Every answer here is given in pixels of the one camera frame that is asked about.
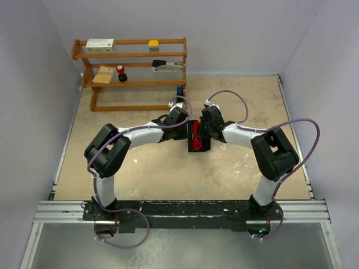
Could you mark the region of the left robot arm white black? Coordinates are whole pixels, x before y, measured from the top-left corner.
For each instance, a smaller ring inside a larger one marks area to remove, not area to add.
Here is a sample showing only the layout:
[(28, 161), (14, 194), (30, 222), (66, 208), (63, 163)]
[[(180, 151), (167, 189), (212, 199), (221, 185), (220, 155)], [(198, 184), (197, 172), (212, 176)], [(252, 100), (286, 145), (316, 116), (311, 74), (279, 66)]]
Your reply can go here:
[(168, 114), (140, 126), (117, 128), (106, 124), (102, 127), (84, 152), (87, 171), (93, 176), (93, 202), (98, 216), (109, 220), (115, 212), (121, 212), (115, 206), (114, 175), (121, 168), (127, 152), (151, 143), (185, 139), (189, 118), (187, 111), (176, 106)]

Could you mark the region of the black glasses case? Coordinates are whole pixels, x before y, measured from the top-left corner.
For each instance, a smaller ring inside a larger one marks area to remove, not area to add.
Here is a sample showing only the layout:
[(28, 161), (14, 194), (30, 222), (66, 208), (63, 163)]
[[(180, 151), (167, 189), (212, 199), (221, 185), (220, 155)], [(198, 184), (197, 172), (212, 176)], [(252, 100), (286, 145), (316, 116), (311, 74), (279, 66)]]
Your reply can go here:
[(211, 149), (211, 141), (200, 136), (200, 122), (190, 120), (187, 122), (188, 152), (206, 152)]

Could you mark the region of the red sunglasses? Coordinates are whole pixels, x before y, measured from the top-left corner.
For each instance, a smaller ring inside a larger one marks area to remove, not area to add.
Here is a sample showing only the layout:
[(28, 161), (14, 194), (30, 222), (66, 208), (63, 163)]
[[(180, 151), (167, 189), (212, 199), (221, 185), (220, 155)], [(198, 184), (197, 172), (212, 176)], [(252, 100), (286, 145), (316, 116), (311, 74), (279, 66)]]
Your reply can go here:
[(202, 148), (202, 140), (199, 136), (200, 122), (198, 120), (192, 121), (192, 149), (200, 150)]

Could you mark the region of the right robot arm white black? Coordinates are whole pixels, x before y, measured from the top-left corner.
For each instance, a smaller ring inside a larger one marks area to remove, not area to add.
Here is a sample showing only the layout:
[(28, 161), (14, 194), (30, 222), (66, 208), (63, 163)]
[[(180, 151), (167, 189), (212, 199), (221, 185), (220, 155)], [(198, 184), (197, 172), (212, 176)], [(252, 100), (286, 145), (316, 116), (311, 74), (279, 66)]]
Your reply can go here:
[(274, 203), (280, 181), (299, 163), (296, 151), (281, 128), (253, 131), (248, 127), (239, 127), (233, 121), (225, 122), (220, 109), (215, 105), (208, 105), (201, 112), (200, 138), (233, 143), (254, 152), (261, 178), (250, 196), (249, 211), (253, 218), (263, 219)]

